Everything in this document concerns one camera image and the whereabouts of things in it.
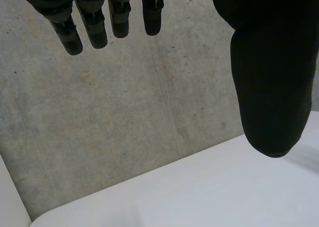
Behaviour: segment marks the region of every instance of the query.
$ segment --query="gray concrete surface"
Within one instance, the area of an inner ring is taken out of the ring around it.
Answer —
[[[26,1],[0,0],[0,154],[33,220],[243,133],[233,30],[212,0],[165,0],[155,37],[131,5],[129,36],[114,38],[107,15],[102,50],[75,10],[84,51],[69,56]]]

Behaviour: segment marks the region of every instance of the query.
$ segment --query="white surface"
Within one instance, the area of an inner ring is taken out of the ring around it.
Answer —
[[[0,227],[29,227],[31,220],[0,156]]]
[[[31,226],[317,227],[318,145],[319,112],[312,112],[283,158],[260,154],[240,136],[49,211]]]

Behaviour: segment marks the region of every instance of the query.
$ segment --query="white panel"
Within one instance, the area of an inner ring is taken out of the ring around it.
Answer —
[[[283,158],[240,136],[49,211],[32,227],[317,227],[318,162],[312,112]]]
[[[0,227],[29,227],[31,220],[0,156]]]

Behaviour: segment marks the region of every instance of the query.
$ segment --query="robotic hand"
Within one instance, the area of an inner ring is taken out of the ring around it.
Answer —
[[[66,51],[82,51],[73,0],[27,0],[52,24]],[[145,30],[160,31],[163,0],[142,0]],[[299,140],[312,104],[319,50],[319,0],[213,0],[235,29],[231,65],[244,132],[270,157],[284,156]],[[75,0],[91,43],[107,44],[104,0]],[[129,33],[130,0],[108,0],[114,36]]]
[[[102,5],[105,0],[27,0],[48,19],[70,55],[80,54],[82,42],[72,19],[72,4],[82,17],[85,29],[94,48],[107,45]],[[163,0],[142,0],[145,30],[148,35],[156,35],[161,26]],[[108,0],[112,30],[115,37],[122,38],[129,34],[130,0]]]

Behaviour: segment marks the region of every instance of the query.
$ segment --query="white table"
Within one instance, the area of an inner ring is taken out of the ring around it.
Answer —
[[[318,189],[312,112],[283,158],[240,136],[49,211],[31,227],[317,227]]]

